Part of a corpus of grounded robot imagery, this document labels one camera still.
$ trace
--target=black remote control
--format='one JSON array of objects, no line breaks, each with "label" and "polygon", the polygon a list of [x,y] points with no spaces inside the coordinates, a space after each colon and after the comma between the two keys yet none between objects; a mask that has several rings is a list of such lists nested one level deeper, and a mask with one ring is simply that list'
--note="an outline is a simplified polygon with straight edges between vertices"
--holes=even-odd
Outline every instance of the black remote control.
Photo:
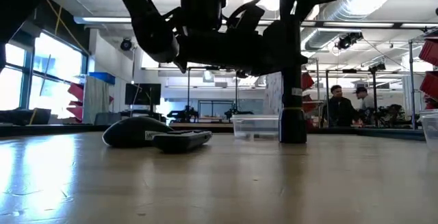
[{"label": "black remote control", "polygon": [[205,144],[212,137],[206,131],[177,131],[156,134],[152,139],[152,146],[165,153],[184,153]]}]

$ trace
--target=man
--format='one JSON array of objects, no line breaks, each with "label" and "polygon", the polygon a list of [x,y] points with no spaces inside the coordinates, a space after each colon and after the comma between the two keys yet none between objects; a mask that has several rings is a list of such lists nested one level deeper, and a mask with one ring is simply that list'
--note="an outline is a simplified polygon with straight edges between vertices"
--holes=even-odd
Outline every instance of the man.
[{"label": "man", "polygon": [[[351,105],[351,101],[342,97],[342,87],[339,85],[332,86],[332,98],[328,101],[328,115],[330,127],[350,127],[352,121],[359,120],[359,114]],[[323,115],[327,119],[327,105],[323,108]]]},{"label": "man", "polygon": [[357,87],[355,94],[357,99],[362,99],[361,110],[374,109],[374,98],[368,94],[367,88]]},{"label": "man", "polygon": [[366,125],[374,125],[374,98],[368,94],[367,88],[357,87],[355,91],[357,99],[362,99],[359,114]]}]

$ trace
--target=black computer mouse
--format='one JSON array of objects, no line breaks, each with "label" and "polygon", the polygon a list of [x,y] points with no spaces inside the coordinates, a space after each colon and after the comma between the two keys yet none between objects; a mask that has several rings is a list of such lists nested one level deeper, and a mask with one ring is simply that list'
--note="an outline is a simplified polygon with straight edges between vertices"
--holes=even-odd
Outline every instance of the black computer mouse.
[{"label": "black computer mouse", "polygon": [[150,147],[154,134],[172,131],[172,128],[155,119],[139,116],[113,124],[103,133],[102,139],[111,147]]}]

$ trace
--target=ceiling duct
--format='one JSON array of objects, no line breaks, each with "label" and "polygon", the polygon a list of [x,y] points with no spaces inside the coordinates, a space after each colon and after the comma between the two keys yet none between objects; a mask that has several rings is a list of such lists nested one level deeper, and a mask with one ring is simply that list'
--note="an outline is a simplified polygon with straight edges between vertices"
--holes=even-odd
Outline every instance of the ceiling duct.
[{"label": "ceiling duct", "polygon": [[[315,20],[319,21],[361,21],[379,9],[388,0],[337,0],[328,4]],[[319,50],[339,36],[339,32],[327,32],[305,28],[301,32],[303,48]]]}]

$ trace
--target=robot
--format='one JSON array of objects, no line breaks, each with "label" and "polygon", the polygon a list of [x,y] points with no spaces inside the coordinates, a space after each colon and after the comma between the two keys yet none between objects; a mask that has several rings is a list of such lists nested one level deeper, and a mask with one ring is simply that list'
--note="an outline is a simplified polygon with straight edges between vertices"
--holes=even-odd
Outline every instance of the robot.
[{"label": "robot", "polygon": [[[1,0],[0,69],[5,46],[41,0]],[[222,14],[227,0],[181,0],[181,6],[161,15],[152,0],[123,0],[139,46],[157,62],[174,62],[184,73],[188,62],[233,68],[238,77],[282,72],[283,105],[280,142],[305,143],[302,111],[300,24],[311,9],[335,0],[280,0],[280,19],[259,35],[264,10],[253,0],[229,17]],[[226,32],[219,32],[222,20]]]}]

